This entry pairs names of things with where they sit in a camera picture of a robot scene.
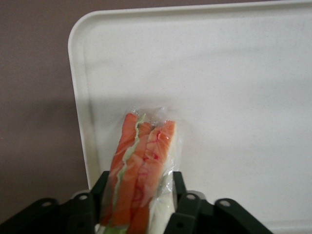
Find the white tray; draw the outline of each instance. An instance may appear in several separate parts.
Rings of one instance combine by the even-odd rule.
[[[90,187],[127,110],[166,106],[189,190],[312,233],[311,1],[92,12],[68,50]]]

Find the plastic wrap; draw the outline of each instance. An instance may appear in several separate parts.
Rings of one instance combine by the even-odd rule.
[[[174,212],[181,139],[166,110],[127,113],[101,207],[105,234],[160,234]]]

